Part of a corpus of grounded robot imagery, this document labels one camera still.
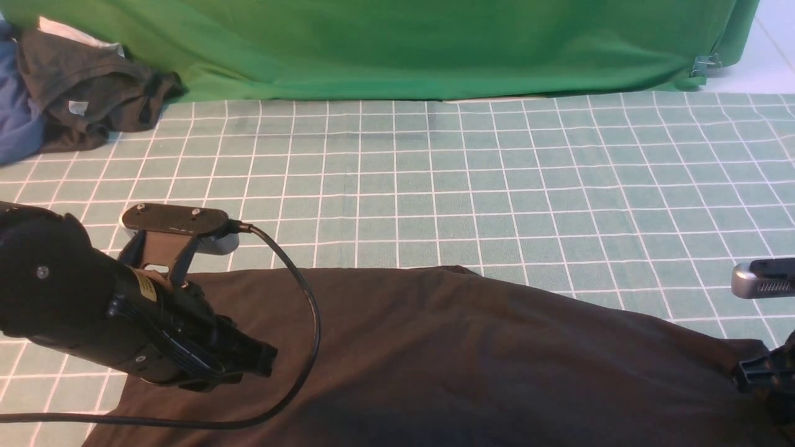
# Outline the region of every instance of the grid mat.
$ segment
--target grid mat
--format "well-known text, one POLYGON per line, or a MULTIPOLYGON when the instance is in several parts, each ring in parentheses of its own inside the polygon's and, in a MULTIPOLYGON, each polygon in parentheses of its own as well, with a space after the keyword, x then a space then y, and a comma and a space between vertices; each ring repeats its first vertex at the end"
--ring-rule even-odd
MULTIPOLYGON (((71 212, 111 254, 140 201, 222 208, 299 266, 469 266, 770 347, 795 299, 744 301, 732 267, 795 255, 795 95, 643 92, 482 103, 228 101, 0 169, 0 197, 71 212)), ((244 236, 193 271, 279 267, 244 236)), ((124 376, 0 337, 0 412, 104 413, 124 376)), ((90 427, 0 426, 77 446, 90 427)))

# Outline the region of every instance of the green cloth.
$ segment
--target green cloth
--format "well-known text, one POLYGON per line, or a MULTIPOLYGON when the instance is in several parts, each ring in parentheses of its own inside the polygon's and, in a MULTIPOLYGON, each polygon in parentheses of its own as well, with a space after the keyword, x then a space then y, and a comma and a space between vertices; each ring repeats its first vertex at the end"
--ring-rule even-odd
POLYGON ((217 99, 466 99, 704 83, 742 53, 758 0, 0 0, 217 99))

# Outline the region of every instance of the yellow label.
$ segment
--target yellow label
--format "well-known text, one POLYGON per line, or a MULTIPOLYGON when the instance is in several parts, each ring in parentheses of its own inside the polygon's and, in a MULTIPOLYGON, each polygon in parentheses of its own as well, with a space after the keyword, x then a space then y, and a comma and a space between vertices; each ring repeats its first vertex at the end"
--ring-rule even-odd
POLYGON ((135 277, 138 278, 138 287, 141 288, 141 295, 152 301, 157 301, 157 291, 154 289, 152 280, 138 270, 132 269, 132 271, 135 273, 135 277))

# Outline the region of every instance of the screw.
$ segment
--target screw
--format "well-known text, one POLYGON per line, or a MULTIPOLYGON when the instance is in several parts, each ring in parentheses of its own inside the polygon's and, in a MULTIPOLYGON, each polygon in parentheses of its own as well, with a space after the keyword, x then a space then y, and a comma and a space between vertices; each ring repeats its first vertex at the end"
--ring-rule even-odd
POLYGON ((47 266, 40 266, 36 269, 36 278, 45 279, 49 276, 49 268, 47 266))

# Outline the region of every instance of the blue cloth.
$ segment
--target blue cloth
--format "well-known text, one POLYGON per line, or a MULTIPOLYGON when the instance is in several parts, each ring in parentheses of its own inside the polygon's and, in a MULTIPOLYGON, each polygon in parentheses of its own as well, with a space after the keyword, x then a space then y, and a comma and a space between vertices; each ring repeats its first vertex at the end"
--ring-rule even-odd
POLYGON ((0 20, 0 166, 39 151, 45 121, 17 71, 17 43, 11 25, 0 20))

